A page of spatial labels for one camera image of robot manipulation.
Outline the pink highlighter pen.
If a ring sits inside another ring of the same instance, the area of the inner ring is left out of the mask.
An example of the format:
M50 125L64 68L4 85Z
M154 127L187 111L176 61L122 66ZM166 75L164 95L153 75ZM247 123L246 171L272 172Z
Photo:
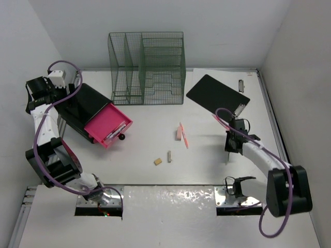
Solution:
M188 149L189 144L188 144L188 140L187 140L186 133L185 133L185 130L184 130L184 126L182 125L181 122L179 123L179 126L181 127L181 130L182 130L182 136L183 136L183 139L184 139L185 146Z

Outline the black pink drawer unit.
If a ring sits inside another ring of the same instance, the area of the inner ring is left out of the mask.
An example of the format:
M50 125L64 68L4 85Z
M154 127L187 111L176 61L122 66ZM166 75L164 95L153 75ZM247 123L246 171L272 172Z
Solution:
M104 148L109 148L117 140L123 141L126 138L125 132L133 123L113 101L85 83L76 95L55 108L61 118L76 132L92 144L100 144ZM103 139L122 122L127 125L121 133L104 143Z

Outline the pink eraser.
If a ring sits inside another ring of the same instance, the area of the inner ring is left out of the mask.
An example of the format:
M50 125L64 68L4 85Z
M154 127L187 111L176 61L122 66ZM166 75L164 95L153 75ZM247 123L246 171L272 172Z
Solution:
M177 127L175 140L176 141L182 140L182 128L180 126Z

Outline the grey small eraser block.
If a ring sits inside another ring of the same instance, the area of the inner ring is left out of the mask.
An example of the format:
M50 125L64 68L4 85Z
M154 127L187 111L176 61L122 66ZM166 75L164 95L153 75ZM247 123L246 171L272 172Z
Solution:
M171 151L169 150L168 151L168 163L171 163L172 162L172 153Z

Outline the yellow eraser cube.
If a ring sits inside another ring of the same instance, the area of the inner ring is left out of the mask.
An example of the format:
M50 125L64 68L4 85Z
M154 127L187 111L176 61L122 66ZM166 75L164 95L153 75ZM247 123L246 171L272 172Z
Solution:
M158 158L158 159L156 159L155 161L154 161L154 164L155 165L159 165L159 164L161 164L162 163L162 160L160 159L160 158Z

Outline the white red marker pen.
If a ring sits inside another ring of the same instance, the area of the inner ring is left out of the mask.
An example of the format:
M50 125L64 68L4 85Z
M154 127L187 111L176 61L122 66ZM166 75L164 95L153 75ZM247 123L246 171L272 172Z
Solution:
M115 128L105 139L104 141L112 140L126 127L126 123L122 122L117 128Z

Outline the purple white pen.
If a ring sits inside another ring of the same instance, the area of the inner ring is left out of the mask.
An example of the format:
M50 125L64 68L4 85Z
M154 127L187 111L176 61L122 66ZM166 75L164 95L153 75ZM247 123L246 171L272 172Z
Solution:
M116 130L114 130L113 132L111 132L109 135L107 135L104 139L103 139L103 142L109 142L111 141L112 139L114 139L116 136L118 136L121 131L125 128L126 126L121 126L119 128L117 128Z

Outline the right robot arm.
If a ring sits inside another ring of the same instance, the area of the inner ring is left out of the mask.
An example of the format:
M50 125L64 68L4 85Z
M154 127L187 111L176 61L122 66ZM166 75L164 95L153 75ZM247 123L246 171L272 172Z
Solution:
M306 170L273 156L262 147L260 138L248 134L242 119L232 118L226 131L225 151L239 153L250 160L266 177L266 182L254 176L234 179L232 192L235 198L252 196L263 202L274 217L309 212L313 203Z

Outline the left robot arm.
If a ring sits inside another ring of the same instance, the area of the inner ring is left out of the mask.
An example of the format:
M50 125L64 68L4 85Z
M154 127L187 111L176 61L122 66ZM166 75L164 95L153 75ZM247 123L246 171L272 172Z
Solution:
M63 75L56 75L56 71L27 81L25 88L25 111L32 116L35 128L33 146L25 153L27 161L46 187L58 187L81 195L86 201L101 203L103 183L96 175L83 171L79 159L60 135L58 119L87 137L84 124L109 101L84 83L66 84Z

